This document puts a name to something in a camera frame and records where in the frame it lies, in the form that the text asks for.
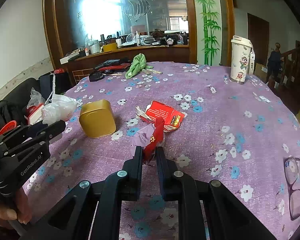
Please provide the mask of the left hand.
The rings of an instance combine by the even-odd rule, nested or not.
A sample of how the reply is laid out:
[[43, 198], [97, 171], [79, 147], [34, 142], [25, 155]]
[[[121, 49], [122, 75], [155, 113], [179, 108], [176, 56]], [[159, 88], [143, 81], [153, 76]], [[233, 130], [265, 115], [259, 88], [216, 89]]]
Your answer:
[[27, 224], [32, 219], [32, 211], [27, 195], [23, 188], [15, 193], [17, 209], [12, 209], [0, 203], [0, 226], [11, 229], [10, 220], [18, 220], [21, 224]]

